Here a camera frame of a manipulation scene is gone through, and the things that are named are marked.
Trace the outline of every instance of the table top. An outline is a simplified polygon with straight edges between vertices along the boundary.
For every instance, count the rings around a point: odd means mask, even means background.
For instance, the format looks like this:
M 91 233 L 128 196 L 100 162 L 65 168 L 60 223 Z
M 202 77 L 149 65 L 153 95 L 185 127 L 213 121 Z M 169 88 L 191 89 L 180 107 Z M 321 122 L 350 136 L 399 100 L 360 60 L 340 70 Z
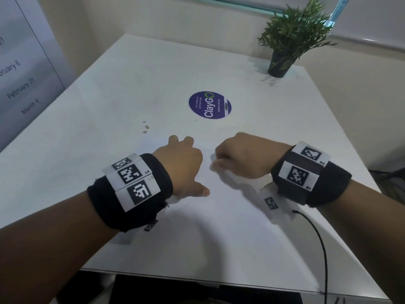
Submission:
M 271 212 L 247 185 L 209 170 L 215 146 L 243 131 L 289 144 L 306 141 L 353 179 L 378 189 L 305 69 L 292 66 L 276 79 L 266 73 L 268 65 L 124 35 L 0 153 L 0 227 L 85 190 L 102 168 L 134 151 L 152 152 L 169 135 L 190 135 L 204 155 L 197 180 L 211 195 L 171 201 L 152 230 L 119 234 L 85 269 L 323 291 L 322 249 L 308 222 L 291 216 L 296 208 L 320 230 L 329 291 L 386 298 L 316 209 L 285 202 Z M 188 101 L 199 91 L 227 97 L 229 115 L 195 114 Z

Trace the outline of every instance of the wristband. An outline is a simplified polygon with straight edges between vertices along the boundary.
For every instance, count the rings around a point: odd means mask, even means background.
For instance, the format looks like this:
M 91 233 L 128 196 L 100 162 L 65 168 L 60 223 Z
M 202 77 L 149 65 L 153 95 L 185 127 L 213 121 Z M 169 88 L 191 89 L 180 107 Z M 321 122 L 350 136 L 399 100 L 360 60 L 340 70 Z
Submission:
M 338 199 L 352 174 L 330 162 L 330 158 L 305 142 L 291 147 L 271 169 L 277 193 L 310 207 Z
M 103 222 L 128 231 L 155 220 L 173 194 L 170 176 L 150 153 L 130 155 L 105 168 L 104 177 L 87 188 Z

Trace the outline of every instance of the person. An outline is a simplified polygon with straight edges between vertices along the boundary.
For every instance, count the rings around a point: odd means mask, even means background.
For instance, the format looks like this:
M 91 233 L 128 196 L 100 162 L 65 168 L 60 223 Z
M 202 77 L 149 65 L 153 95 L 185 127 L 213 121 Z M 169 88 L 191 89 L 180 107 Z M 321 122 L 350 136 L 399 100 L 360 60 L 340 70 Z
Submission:
M 179 142 L 171 136 L 166 146 L 153 153 L 164 167 L 161 173 L 167 172 L 170 177 L 174 195 L 210 194 L 207 187 L 194 180 L 203 157 L 193 143 L 191 137 Z M 213 167 L 259 178 L 270 173 L 290 148 L 284 143 L 238 133 L 216 148 Z M 119 232 L 104 222 L 108 219 L 101 215 L 91 188 L 0 229 L 1 303 L 48 304 L 84 263 Z M 318 210 L 386 295 L 394 303 L 404 303 L 405 207 L 350 180 L 337 200 L 319 206 Z

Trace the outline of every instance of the black plant pot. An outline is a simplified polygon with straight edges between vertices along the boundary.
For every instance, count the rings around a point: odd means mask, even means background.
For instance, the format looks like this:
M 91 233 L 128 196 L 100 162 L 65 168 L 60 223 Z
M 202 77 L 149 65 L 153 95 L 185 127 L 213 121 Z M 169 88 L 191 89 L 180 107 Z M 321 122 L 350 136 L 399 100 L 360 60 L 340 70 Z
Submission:
M 287 60 L 290 60 L 288 56 L 281 56 L 278 53 L 273 52 L 273 55 L 271 57 L 271 63 L 269 70 L 267 71 L 269 75 L 276 77 L 276 78 L 282 78 L 283 76 L 286 75 L 287 71 L 290 69 L 291 65 L 296 61 L 296 59 L 292 60 L 292 63 L 287 67 L 281 69 L 283 67 L 284 62 Z

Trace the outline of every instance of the round purple sticker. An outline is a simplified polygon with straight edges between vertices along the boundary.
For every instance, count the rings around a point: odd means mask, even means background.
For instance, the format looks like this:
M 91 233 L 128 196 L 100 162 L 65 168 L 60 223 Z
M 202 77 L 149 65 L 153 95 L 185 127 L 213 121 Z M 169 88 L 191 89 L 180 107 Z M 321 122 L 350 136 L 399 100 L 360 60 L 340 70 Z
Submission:
M 188 105 L 195 114 L 211 119 L 227 117 L 232 108 L 228 99 L 212 91 L 195 93 L 190 97 Z

